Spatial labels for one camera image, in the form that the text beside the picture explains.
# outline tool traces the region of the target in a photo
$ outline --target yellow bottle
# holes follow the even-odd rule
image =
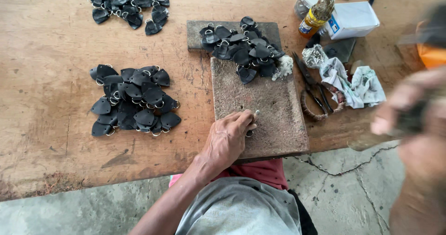
[[[330,18],[334,10],[334,0],[318,0],[299,25],[299,33],[304,38],[311,38]]]

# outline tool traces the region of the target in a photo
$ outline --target black scissors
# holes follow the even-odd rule
[[[315,95],[311,92],[311,89],[313,87],[317,87],[317,89],[319,90],[319,92],[322,95],[322,99],[324,100],[324,103],[327,105],[328,110],[331,113],[334,113],[335,111],[332,109],[332,107],[330,106],[330,104],[328,103],[327,97],[325,96],[325,93],[323,91],[323,88],[325,88],[322,84],[320,84],[319,82],[316,82],[311,75],[309,74],[306,65],[304,64],[304,62],[302,62],[300,60],[300,58],[297,56],[297,54],[295,52],[293,52],[293,56],[294,56],[294,60],[296,61],[296,63],[298,64],[299,70],[301,71],[304,80],[305,80],[305,90],[307,91],[307,93],[313,98],[313,100],[318,103],[318,105],[321,107],[321,109],[324,111],[324,114],[328,114],[327,113],[327,109],[325,108],[325,106],[322,104],[322,101],[315,97]]]

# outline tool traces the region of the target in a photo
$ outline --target concrete floor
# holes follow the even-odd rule
[[[288,184],[319,234],[389,234],[389,210],[404,178],[397,145],[284,159]],[[0,235],[126,234],[168,183],[165,176],[2,202]]]

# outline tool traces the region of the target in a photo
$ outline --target white box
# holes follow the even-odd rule
[[[330,38],[362,37],[380,25],[368,2],[336,3],[331,19],[325,24]]]

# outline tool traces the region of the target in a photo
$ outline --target person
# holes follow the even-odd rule
[[[378,108],[371,131],[388,133],[398,111],[445,81],[446,68],[405,79]],[[446,97],[433,100],[423,133],[404,138],[398,147],[405,179],[390,213],[392,235],[446,234],[445,113]],[[173,177],[129,234],[317,234],[297,196],[287,191],[282,159],[233,165],[255,121],[247,110],[213,123],[202,152]]]

